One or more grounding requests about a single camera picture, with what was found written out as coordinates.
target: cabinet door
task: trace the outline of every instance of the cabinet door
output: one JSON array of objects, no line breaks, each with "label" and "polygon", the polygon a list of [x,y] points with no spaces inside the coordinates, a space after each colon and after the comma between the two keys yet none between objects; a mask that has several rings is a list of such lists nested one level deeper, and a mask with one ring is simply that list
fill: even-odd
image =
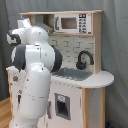
[{"label": "cabinet door", "polygon": [[[58,102],[58,106],[56,106],[56,96],[62,101]],[[65,103],[65,108],[63,106],[64,97],[65,99],[68,98],[68,102],[70,101],[68,104]],[[47,116],[47,128],[82,128],[81,99],[81,90],[79,88],[52,82],[49,95],[49,101],[51,102],[49,113],[51,119]]]}]

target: play kitchen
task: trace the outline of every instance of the play kitchen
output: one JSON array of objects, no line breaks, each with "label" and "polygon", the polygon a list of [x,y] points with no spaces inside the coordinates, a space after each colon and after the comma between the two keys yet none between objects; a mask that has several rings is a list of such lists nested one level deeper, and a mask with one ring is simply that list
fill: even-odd
[{"label": "play kitchen", "polygon": [[[114,76],[101,70],[101,15],[101,10],[21,13],[45,28],[49,44],[63,55],[61,69],[52,74],[47,113],[38,128],[105,127],[105,87]],[[15,116],[25,73],[8,68],[8,75]]]}]

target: microwave window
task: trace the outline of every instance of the microwave window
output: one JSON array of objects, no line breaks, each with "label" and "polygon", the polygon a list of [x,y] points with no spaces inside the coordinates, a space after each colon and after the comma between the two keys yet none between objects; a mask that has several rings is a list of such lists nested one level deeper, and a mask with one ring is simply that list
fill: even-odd
[{"label": "microwave window", "polygon": [[77,29],[76,18],[61,18],[61,27],[62,29]]}]

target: shelf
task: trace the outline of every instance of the shelf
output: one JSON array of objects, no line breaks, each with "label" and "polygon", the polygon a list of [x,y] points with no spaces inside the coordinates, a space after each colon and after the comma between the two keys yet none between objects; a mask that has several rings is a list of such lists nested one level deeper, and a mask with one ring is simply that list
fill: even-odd
[{"label": "shelf", "polygon": [[37,14],[82,14],[82,13],[98,13],[103,12],[102,10],[92,10],[92,11],[60,11],[60,12],[27,12],[20,13],[20,15],[37,15]]},{"label": "shelf", "polygon": [[79,35],[79,36],[92,36],[92,34],[87,33],[62,33],[62,32],[53,32],[53,34],[50,35]]}]

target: sink basin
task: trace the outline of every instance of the sink basin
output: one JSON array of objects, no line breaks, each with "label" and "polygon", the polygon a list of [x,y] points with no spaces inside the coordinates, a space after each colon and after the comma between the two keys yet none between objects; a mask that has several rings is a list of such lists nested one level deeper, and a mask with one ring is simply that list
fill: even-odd
[{"label": "sink basin", "polygon": [[58,72],[53,73],[53,76],[61,77],[65,79],[75,80],[75,81],[82,81],[87,79],[93,73],[90,71],[82,71],[78,69],[72,68],[61,68]]}]

